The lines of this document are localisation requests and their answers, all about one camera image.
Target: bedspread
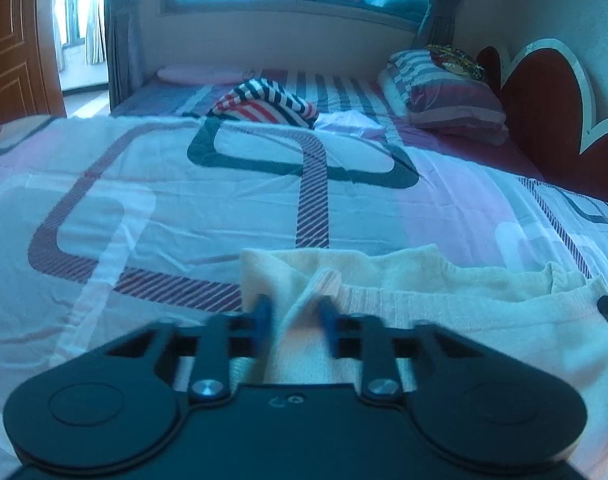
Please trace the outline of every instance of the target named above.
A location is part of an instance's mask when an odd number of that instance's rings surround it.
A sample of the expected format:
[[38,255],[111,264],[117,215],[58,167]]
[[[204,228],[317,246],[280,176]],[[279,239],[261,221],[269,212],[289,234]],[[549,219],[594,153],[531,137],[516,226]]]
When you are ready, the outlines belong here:
[[214,118],[2,127],[0,479],[17,385],[152,320],[238,310],[242,249],[428,244],[608,284],[607,203],[433,151]]

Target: red and black striped fabric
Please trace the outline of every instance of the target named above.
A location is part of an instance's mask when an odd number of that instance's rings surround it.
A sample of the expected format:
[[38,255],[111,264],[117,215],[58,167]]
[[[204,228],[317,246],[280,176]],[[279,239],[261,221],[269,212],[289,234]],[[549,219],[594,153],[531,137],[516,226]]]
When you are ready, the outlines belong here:
[[209,117],[313,129],[317,107],[271,79],[249,79],[219,99]]

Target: stack of pillows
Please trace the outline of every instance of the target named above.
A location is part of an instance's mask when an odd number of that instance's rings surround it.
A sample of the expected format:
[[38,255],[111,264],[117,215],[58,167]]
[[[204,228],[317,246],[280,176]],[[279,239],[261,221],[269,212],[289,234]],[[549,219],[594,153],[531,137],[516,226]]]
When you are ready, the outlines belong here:
[[461,50],[402,50],[389,58],[379,83],[393,111],[422,130],[494,146],[508,139],[506,114],[484,68]]

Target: mattress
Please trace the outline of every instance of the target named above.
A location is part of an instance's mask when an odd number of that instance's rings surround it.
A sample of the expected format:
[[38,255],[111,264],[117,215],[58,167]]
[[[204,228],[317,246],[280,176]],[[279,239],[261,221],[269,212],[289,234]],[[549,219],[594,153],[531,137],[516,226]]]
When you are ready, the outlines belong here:
[[[443,155],[471,160],[498,170],[541,179],[537,168],[511,141],[499,147],[461,137],[428,133],[411,126],[391,109],[378,82],[344,76],[301,71],[262,70],[261,77],[273,79],[294,94],[314,102],[321,113],[357,110],[386,128],[386,141],[415,146]],[[153,79],[117,106],[113,116],[181,116],[188,112],[206,114],[232,85],[180,86]]]
[[607,203],[435,150],[214,118],[0,128],[0,480],[18,465],[1,416],[16,386],[153,320],[238,311],[244,248],[429,244],[608,286]]

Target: striped pillow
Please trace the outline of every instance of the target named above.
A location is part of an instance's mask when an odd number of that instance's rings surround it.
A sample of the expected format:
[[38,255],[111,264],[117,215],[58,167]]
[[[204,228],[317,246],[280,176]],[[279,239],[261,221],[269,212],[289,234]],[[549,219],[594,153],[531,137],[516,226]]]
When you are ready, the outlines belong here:
[[317,107],[270,79],[249,79],[219,99],[210,117],[313,129]]
[[508,138],[506,114],[490,87],[435,64],[428,50],[402,50],[388,73],[418,128],[499,145]]

